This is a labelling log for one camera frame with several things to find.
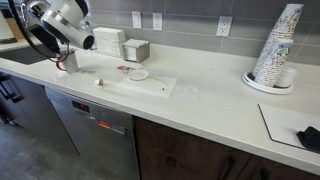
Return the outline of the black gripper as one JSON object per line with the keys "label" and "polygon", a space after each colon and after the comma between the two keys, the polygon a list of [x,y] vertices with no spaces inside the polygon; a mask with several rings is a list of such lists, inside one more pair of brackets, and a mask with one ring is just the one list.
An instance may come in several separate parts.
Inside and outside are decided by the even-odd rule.
{"label": "black gripper", "polygon": [[70,50],[70,49],[62,50],[62,51],[60,52],[61,57],[60,57],[59,61],[60,61],[60,62],[65,61],[65,60],[68,58],[68,56],[69,56],[70,53],[71,53],[71,50]]}

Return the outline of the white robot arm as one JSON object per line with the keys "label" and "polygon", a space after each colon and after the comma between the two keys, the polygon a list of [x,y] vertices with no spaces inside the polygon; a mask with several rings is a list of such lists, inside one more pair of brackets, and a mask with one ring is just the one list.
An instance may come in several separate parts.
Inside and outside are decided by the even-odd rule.
{"label": "white robot arm", "polygon": [[88,50],[95,42],[92,31],[80,26],[88,15],[89,8],[85,0],[24,0],[20,5],[25,27],[52,55],[39,54],[48,60],[65,61],[70,53],[70,45]]}

